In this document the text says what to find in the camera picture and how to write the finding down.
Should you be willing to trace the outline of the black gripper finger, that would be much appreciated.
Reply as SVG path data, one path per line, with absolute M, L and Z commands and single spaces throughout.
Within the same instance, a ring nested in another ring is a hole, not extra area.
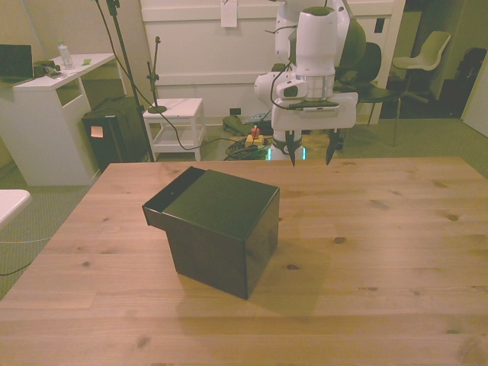
M 287 130 L 285 132 L 285 143 L 293 166 L 296 160 L 302 156 L 302 136 L 299 130 Z
M 329 145 L 326 150 L 326 164 L 328 165 L 337 149 L 342 148 L 342 138 L 340 137 L 340 129 L 330 129 L 328 131 Z

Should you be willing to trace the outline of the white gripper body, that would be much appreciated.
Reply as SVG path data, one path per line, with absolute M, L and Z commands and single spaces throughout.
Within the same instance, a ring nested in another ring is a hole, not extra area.
M 323 130 L 351 128 L 356 122 L 356 92 L 335 93 L 330 102 L 338 106 L 305 107 L 302 110 L 285 110 L 274 106 L 271 126 L 274 130 Z

